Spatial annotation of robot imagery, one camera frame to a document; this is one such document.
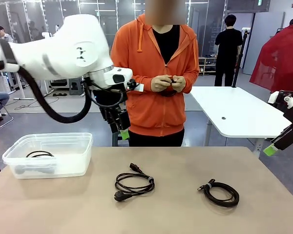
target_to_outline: orange hoodie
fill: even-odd
[[[186,25],[180,26],[179,47],[167,64],[162,58],[152,26],[145,24],[145,14],[120,28],[112,47],[113,63],[117,67],[132,69],[133,78],[144,84],[143,92],[128,93],[126,106],[130,131],[163,137],[183,129],[186,121],[183,93],[188,94],[197,80],[198,54],[196,34]],[[152,92],[151,80],[160,75],[184,76],[187,84],[183,93],[164,97]]]

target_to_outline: brown table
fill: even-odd
[[[4,169],[0,234],[293,234],[293,196],[247,148],[92,152],[82,177],[17,180]],[[115,177],[131,162],[154,177],[155,191],[118,203]],[[217,207],[197,191],[211,178],[240,193],[236,208]]]

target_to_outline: red cloth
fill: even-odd
[[[263,46],[250,82],[271,92],[293,91],[293,25]]]

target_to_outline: black pants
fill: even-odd
[[[168,136],[144,136],[129,131],[130,147],[180,147],[185,130]]]
[[[232,86],[236,61],[225,61],[217,59],[215,86],[222,86],[223,75],[225,74],[225,86]]]

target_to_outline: plastic container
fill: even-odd
[[[90,133],[34,134],[20,138],[3,155],[18,179],[83,176],[91,159],[93,137]],[[54,157],[26,157],[43,150]]]

